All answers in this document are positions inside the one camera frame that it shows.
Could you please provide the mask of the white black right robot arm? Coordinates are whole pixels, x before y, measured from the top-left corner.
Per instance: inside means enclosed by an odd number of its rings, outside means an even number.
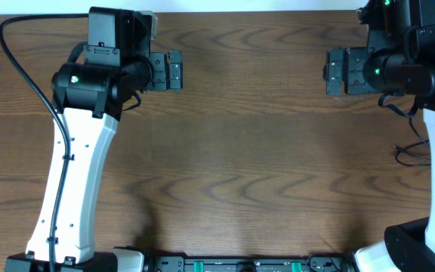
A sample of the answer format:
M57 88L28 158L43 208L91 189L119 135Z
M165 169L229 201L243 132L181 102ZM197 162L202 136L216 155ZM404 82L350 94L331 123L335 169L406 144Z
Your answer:
M378 94L382 108L388 107L389 97L413 96L404 116L423 115L427 136L419 141L430 154L418 164L431 170L431 203L426 218L388 227L382 241L355 251L342 268L435 271L435 1L370 0L358 18L368 28L367 44L327 52L326 92Z

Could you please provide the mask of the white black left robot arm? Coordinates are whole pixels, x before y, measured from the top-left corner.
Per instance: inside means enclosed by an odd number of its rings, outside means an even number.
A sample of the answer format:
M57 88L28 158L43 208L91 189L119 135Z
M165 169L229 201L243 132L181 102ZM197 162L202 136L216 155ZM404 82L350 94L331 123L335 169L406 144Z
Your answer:
M88 39L53 75L44 104L54 120L54 149L38 222L26 250L7 258L8 271L151 271L142 252L97 252L94 220L110 144L122 114L148 91L183 86L179 51L153 52L152 11L92 7Z

